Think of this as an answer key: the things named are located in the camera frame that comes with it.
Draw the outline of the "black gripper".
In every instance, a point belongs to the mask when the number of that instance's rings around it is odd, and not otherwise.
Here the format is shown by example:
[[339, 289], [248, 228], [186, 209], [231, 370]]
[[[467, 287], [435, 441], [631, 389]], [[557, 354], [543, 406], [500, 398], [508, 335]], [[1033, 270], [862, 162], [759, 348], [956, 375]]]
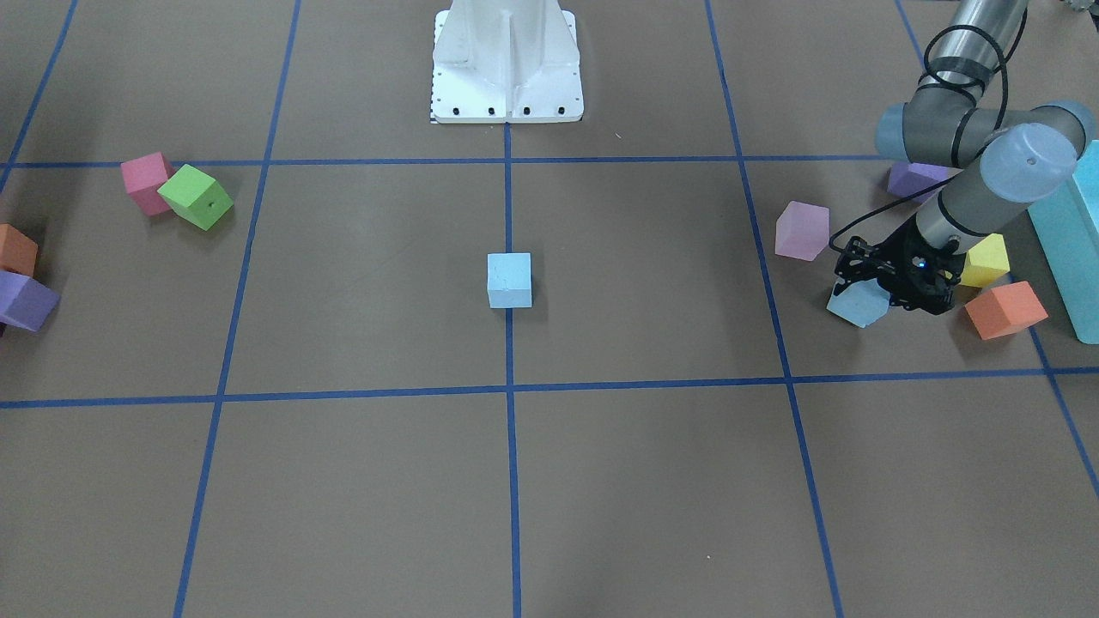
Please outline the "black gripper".
[[962, 274], [958, 247], [957, 235], [950, 236], [941, 247], [926, 242], [917, 216], [907, 219], [884, 241], [884, 260], [878, 246], [862, 238], [851, 238], [840, 250], [835, 297], [857, 282], [876, 282], [884, 275], [884, 289], [890, 293], [892, 306], [907, 312], [922, 310], [935, 316], [950, 312]]

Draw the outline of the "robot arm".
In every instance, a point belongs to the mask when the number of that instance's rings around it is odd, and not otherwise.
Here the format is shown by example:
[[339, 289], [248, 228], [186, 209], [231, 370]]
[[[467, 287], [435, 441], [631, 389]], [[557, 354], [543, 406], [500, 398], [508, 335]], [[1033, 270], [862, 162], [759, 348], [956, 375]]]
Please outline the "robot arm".
[[910, 101], [880, 118], [878, 153], [899, 163], [950, 166], [926, 202], [890, 236], [853, 236], [837, 250], [839, 297], [875, 282], [888, 306], [947, 312], [967, 251], [1066, 183], [1096, 137], [1083, 103], [1008, 108], [1008, 63], [1025, 29], [1024, 1], [964, 1], [926, 44]]

